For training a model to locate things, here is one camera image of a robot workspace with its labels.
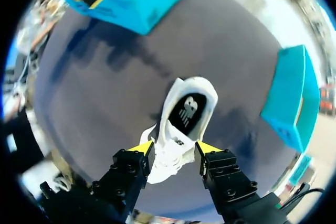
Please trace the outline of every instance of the table surface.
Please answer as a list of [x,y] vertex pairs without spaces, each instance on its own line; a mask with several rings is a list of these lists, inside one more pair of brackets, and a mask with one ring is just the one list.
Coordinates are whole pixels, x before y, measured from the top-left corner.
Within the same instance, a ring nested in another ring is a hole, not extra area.
[[[295,153],[259,117],[279,49],[234,0],[181,0],[148,36],[69,9],[40,63],[36,115],[65,160],[91,182],[107,172],[115,152],[138,145],[177,77],[203,76],[219,97],[204,142],[237,154],[263,195]],[[187,164],[147,184],[136,208],[221,221],[197,171]]]

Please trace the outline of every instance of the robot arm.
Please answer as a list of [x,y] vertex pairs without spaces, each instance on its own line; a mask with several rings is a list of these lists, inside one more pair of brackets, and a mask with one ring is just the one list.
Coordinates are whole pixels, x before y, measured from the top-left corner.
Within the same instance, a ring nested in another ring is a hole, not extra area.
[[[145,188],[155,158],[153,145],[149,141],[118,151],[109,171],[92,183],[91,191],[73,186],[69,192],[55,194],[44,182],[43,210],[54,223],[124,223],[132,214],[140,190]],[[221,151],[197,142],[195,157],[204,187],[225,223],[290,224],[287,212],[276,208],[280,199],[274,193],[260,198],[257,182],[250,181],[240,170],[237,157],[230,150]]]

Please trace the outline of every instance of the new balance logo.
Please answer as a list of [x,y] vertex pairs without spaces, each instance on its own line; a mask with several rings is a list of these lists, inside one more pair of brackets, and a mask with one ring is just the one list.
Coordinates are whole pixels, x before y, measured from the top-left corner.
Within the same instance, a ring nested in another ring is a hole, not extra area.
[[183,143],[181,140],[179,140],[176,136],[173,137],[173,140],[174,140],[175,143],[178,144],[178,145],[184,145],[184,143]]
[[192,97],[188,97],[184,102],[184,109],[181,109],[179,115],[183,121],[184,127],[189,124],[189,119],[192,118],[198,108],[197,102]]

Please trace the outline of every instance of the screw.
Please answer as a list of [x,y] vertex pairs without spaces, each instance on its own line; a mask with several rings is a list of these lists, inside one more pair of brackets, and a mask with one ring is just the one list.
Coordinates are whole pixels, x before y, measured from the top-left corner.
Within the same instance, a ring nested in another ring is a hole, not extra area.
[[215,172],[216,172],[216,173],[222,173],[222,172],[223,172],[223,170],[222,170],[222,169],[220,169],[220,168],[217,168],[217,169],[215,169]]
[[235,196],[236,195],[236,191],[232,190],[232,189],[229,189],[228,191],[226,191],[226,195],[227,196]]
[[117,196],[120,196],[120,197],[125,196],[125,192],[124,192],[122,189],[117,189],[117,190],[115,191],[115,194],[116,194]]
[[258,183],[257,183],[256,181],[251,181],[251,183],[250,183],[250,186],[251,186],[252,188],[256,188],[257,185],[258,185]]
[[99,187],[100,185],[99,185],[99,182],[98,182],[98,181],[93,181],[93,182],[92,182],[92,186],[93,186],[93,187]]
[[128,171],[129,173],[135,173],[135,169],[134,169],[134,167],[131,166],[131,165],[128,165],[128,167],[127,167],[127,171]]

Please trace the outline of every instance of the black cable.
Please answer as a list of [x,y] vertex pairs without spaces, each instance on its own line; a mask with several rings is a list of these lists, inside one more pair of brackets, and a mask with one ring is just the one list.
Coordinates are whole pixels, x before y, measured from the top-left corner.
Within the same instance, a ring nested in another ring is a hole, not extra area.
[[291,198],[289,201],[287,201],[287,202],[280,208],[280,210],[285,209],[286,207],[288,207],[289,205],[291,205],[291,204],[292,204],[293,202],[295,202],[296,200],[302,198],[303,196],[305,196],[305,195],[307,195],[307,194],[309,194],[309,193],[313,193],[313,192],[315,192],[315,191],[320,192],[320,193],[323,193],[323,192],[324,192],[324,189],[322,189],[322,188],[314,188],[314,189],[310,189],[310,190],[308,190],[308,191],[305,191],[305,192],[303,192],[302,194],[299,194],[299,195],[297,195],[297,196],[294,196],[294,197]]

